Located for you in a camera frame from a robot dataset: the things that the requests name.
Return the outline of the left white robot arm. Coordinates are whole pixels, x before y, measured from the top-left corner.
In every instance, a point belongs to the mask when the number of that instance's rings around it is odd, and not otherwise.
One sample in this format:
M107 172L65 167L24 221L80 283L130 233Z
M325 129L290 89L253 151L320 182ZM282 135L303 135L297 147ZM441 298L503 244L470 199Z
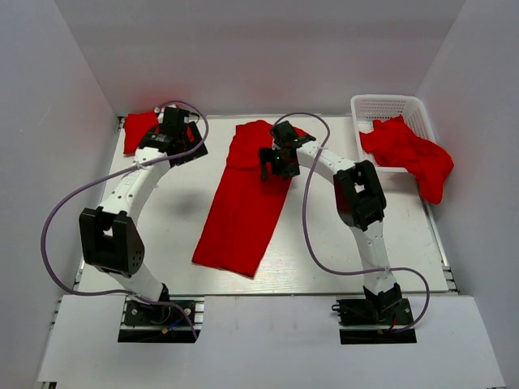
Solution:
M131 170L99 206L85 208L79 216L84 262L144 300L143 312L153 323L170 317L171 303L165 285L144 264L137 222L163 176L208 154L193 115L176 105L163 108L155 116L158 123L139 141Z

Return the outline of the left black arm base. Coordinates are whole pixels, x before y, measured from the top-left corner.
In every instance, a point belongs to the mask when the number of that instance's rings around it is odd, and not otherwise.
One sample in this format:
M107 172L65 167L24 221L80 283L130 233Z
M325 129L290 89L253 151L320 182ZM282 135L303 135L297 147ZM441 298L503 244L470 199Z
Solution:
M204 299L182 297L172 306L152 306L127 298L118 342L122 344L194 344L203 323Z

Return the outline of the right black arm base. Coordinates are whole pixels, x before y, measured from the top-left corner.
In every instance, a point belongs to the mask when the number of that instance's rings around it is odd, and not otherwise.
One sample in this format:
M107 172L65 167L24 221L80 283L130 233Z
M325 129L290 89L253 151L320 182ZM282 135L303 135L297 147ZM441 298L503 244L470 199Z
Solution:
M342 345L416 344L413 328L401 331L414 321L409 300L404 298L379 316L366 299L337 300L331 310L339 318Z

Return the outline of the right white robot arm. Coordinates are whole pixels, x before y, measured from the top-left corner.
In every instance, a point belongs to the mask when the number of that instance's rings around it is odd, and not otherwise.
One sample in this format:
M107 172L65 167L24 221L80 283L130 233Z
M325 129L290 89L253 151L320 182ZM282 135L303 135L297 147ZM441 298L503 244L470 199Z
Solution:
M290 122L280 119L270 130L272 146L259 150L261 177L269 174L292 178L300 168L309 169L302 204L302 228L307 249L315 264L336 276L363 276L363 291L368 299L367 316L385 323L396 312L401 288L390 269L384 242L384 209L387 201L374 165L355 162L325 148L312 135L300 135ZM334 189L336 209L341 221L350 228L356 241L362 270L335 271L325 267L315 256L307 228L307 200L314 174L326 179Z

